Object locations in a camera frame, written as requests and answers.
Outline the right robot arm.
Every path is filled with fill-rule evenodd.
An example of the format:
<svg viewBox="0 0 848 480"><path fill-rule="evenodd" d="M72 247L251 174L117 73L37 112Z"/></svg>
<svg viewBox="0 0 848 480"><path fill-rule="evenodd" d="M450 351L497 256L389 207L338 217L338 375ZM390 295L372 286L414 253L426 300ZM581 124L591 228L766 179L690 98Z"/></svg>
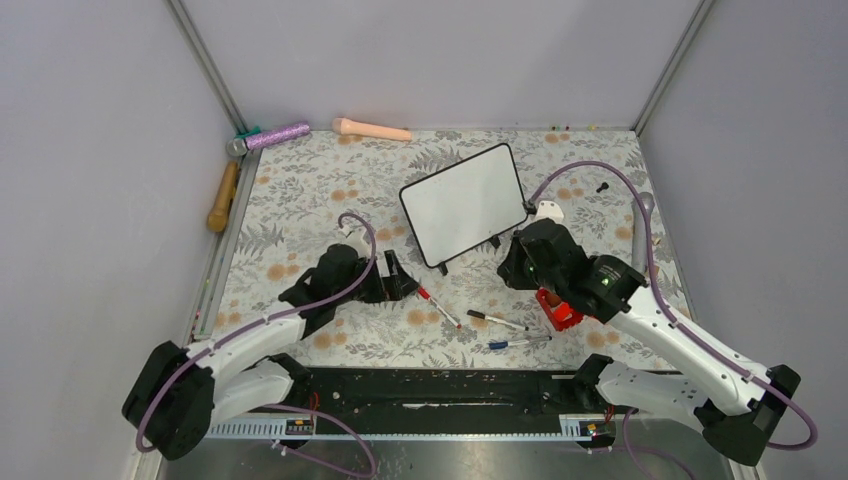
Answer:
<svg viewBox="0 0 848 480"><path fill-rule="evenodd" d="M669 362L677 378L642 372L593 354L579 368L575 402L597 412L608 403L663 415L701 434L728 459L755 466L800 384L786 365L767 367L681 317L625 261L585 253L551 219L517 230L497 269L515 290L545 289L576 313L633 337Z"/></svg>

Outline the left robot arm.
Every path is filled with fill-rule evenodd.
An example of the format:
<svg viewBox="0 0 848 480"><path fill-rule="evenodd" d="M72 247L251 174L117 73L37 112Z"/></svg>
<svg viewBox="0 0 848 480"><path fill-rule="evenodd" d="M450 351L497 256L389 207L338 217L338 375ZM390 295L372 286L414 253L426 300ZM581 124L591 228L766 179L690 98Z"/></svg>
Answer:
<svg viewBox="0 0 848 480"><path fill-rule="evenodd" d="M392 250L372 258L334 244L278 299L282 311L219 340L187 347L166 341L149 355L121 409L143 450L176 460L215 425L271 404L288 411L313 396L312 373L282 348L331 322L348 302L413 296L420 284Z"/></svg>

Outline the white whiteboard black frame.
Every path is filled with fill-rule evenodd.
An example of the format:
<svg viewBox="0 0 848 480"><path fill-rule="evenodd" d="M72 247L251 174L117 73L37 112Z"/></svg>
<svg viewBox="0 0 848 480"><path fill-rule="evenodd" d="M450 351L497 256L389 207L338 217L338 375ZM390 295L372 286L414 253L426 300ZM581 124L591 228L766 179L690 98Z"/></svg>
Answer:
<svg viewBox="0 0 848 480"><path fill-rule="evenodd" d="M402 187L399 200L424 264L436 269L528 217L507 143Z"/></svg>

